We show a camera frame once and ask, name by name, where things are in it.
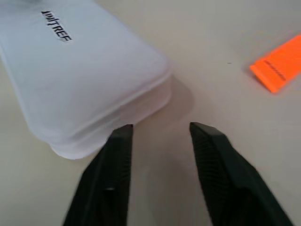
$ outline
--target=white table surface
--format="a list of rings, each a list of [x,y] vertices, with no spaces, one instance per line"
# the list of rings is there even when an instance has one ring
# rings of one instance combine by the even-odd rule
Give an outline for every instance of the white table surface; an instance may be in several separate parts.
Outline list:
[[[174,65],[171,103],[135,127],[129,226],[206,226],[189,122],[227,134],[301,225],[301,78],[270,94],[256,58],[300,32],[299,0],[99,0]],[[0,225],[59,226],[93,156],[55,155],[27,129],[0,66]]]

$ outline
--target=unitree logo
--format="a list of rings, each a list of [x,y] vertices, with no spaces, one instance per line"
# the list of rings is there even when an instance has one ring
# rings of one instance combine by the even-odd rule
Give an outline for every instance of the unitree logo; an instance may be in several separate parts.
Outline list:
[[[51,11],[42,11],[42,15],[47,20],[47,26],[50,26],[59,40],[62,41],[71,41],[72,38],[68,34],[68,32],[64,29],[63,25],[60,22],[59,18],[56,18],[55,15]]]

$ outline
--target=white plastic container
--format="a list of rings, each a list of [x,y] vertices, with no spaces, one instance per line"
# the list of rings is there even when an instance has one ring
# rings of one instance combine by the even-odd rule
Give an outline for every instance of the white plastic container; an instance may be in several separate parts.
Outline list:
[[[0,53],[30,130],[64,158],[171,96],[167,60],[92,0],[0,0]]]

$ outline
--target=orange tag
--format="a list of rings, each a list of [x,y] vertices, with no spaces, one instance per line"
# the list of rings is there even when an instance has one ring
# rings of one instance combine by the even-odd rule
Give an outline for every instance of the orange tag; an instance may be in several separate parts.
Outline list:
[[[278,92],[301,72],[301,35],[257,60],[250,69],[267,89]]]

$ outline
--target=beige tabletop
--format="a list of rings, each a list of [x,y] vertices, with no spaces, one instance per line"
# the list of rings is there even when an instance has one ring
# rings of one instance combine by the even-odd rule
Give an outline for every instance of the beige tabletop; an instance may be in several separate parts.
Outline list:
[[[171,103],[135,127],[129,226],[206,226],[189,122],[224,132],[301,225],[301,78],[270,94],[248,65],[300,32],[299,0],[99,0],[173,63]],[[27,129],[0,66],[0,225],[59,226],[93,157]]]

